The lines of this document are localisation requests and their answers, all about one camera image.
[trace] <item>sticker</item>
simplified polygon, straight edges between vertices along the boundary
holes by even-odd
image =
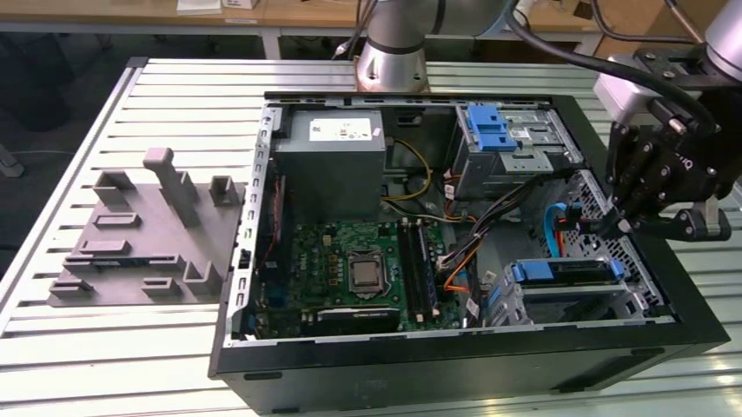
[[[485,276],[482,277],[482,284],[494,284],[497,278],[498,278],[498,274],[495,274],[491,271],[487,271],[485,273]]]
[[[224,23],[258,24],[258,21],[255,19],[224,19]]]
[[[443,186],[443,192],[446,194],[446,198],[449,200],[454,200],[454,196],[455,196],[455,187],[451,184],[446,184],[446,186]]]
[[[310,123],[311,142],[370,141],[371,119],[314,119]]]
[[[466,309],[473,314],[474,318],[478,319],[479,318],[479,306],[477,305],[477,303],[474,302],[474,300],[471,298],[466,301]]]
[[[513,136],[513,137],[527,137],[527,138],[531,137],[529,135],[529,131],[526,130],[526,128],[511,129],[510,130],[510,136]]]

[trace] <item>gray power supply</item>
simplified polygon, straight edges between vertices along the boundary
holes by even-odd
[[[385,172],[381,111],[298,111],[275,157],[299,222],[378,218]]]

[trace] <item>white desk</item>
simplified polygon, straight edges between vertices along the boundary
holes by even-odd
[[[610,121],[595,75],[557,65],[431,63],[434,92],[574,95],[605,138]],[[207,378],[216,305],[47,307],[48,286],[98,197],[100,169],[140,166],[147,148],[171,147],[194,182],[251,179],[248,163],[266,90],[351,90],[349,63],[152,60],[126,69],[111,99],[0,283],[0,408],[10,417],[243,416],[252,413]],[[130,169],[136,182],[155,181]],[[722,203],[737,230],[742,215]],[[443,417],[721,415],[742,413],[742,233],[724,243],[674,243],[733,342],[669,362],[602,393],[395,407],[342,415]]]

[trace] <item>cpu socket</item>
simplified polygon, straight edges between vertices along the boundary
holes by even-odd
[[[349,291],[365,300],[385,290],[385,253],[378,249],[355,250],[349,255]]]

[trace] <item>motherboard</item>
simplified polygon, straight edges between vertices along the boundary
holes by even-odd
[[[290,279],[267,288],[259,314],[268,337],[458,328],[458,300],[438,299],[434,260],[445,253],[437,222],[301,224]]]

